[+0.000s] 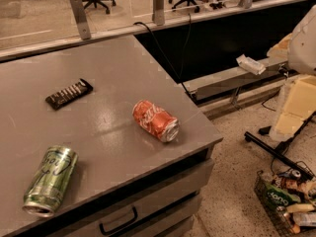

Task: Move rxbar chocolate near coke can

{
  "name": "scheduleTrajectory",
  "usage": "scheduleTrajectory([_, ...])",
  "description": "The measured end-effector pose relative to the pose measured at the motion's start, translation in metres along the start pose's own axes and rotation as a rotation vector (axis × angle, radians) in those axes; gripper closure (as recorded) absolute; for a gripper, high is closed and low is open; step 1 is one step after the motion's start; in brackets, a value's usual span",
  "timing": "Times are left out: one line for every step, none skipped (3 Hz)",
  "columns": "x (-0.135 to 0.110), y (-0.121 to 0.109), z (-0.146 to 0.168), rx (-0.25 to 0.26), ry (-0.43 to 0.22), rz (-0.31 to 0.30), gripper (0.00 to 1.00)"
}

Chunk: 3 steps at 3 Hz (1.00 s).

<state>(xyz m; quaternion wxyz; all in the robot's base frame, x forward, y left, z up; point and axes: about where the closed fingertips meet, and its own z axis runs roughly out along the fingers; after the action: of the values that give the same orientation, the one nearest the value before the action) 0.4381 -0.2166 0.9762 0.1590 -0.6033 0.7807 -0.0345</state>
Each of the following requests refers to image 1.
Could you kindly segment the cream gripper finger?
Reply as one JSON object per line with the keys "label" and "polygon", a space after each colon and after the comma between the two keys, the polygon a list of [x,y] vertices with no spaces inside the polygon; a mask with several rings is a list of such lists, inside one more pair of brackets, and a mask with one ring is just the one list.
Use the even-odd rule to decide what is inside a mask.
{"label": "cream gripper finger", "polygon": [[281,39],[277,44],[272,46],[267,52],[267,57],[287,58],[288,46],[291,41],[292,34],[288,34]]}
{"label": "cream gripper finger", "polygon": [[316,77],[301,75],[287,80],[280,89],[276,116],[269,136],[275,141],[287,141],[316,111]]}

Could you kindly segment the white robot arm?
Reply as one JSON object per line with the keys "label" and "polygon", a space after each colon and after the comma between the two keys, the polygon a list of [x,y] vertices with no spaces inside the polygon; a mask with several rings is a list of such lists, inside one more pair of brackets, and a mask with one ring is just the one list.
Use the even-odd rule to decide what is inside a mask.
{"label": "white robot arm", "polygon": [[271,139],[286,141],[316,111],[316,6],[291,34],[270,48],[268,57],[286,58],[288,68],[299,74],[281,87],[269,132]]}

